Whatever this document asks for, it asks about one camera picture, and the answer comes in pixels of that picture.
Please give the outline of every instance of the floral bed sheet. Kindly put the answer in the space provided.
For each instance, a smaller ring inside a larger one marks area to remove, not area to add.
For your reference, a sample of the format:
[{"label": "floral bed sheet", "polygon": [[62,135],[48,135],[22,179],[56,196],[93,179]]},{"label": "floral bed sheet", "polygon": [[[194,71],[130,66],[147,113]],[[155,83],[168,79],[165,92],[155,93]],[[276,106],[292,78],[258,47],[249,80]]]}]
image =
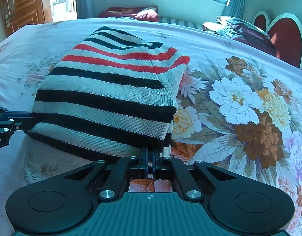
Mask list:
[{"label": "floral bed sheet", "polygon": [[[101,26],[190,56],[171,156],[190,165],[204,160],[285,191],[296,210],[288,232],[302,236],[302,71],[257,49],[183,26],[124,19],[25,26],[0,44],[0,106],[30,111],[55,64]],[[4,210],[13,191],[89,162],[15,132],[0,149],[0,236],[13,233]],[[172,188],[166,180],[133,179],[129,191]]]}]

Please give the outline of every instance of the silver screw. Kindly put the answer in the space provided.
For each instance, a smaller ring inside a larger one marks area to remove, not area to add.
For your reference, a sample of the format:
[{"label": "silver screw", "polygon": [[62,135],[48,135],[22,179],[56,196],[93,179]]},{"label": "silver screw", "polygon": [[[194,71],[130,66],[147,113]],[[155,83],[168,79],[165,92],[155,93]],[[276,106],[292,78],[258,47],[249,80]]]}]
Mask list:
[{"label": "silver screw", "polygon": [[109,199],[109,198],[112,198],[115,196],[115,192],[111,191],[111,190],[105,190],[105,191],[102,191],[100,193],[100,196],[102,198],[106,198],[106,199]]},{"label": "silver screw", "polygon": [[191,191],[186,192],[186,195],[189,198],[199,198],[201,196],[201,193],[196,190],[191,190]]}]

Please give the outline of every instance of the red headboard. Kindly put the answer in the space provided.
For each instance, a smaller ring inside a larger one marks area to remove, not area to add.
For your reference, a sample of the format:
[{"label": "red headboard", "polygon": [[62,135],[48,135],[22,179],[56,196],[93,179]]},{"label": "red headboard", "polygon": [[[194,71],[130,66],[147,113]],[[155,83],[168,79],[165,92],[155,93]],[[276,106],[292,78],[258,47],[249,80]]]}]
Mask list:
[{"label": "red headboard", "polygon": [[271,37],[277,58],[302,69],[302,25],[295,15],[284,13],[270,23],[267,14],[260,11],[253,24]]}]

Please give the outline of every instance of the knit fabric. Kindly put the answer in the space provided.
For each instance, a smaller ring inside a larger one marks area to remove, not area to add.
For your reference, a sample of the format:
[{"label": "knit fabric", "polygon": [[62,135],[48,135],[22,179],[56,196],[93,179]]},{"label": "knit fabric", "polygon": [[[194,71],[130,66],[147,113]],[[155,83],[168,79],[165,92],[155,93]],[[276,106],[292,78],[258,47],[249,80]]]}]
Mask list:
[{"label": "knit fabric", "polygon": [[101,27],[74,47],[37,91],[26,133],[62,151],[170,155],[176,95],[189,57],[158,42]]}]

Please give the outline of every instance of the doorway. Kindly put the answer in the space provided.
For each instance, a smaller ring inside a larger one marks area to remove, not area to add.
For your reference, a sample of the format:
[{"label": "doorway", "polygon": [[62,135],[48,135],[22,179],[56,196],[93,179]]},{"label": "doorway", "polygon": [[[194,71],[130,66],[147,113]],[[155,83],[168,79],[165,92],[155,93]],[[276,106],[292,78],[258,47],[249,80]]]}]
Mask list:
[{"label": "doorway", "polygon": [[77,19],[76,0],[50,0],[53,22]]}]

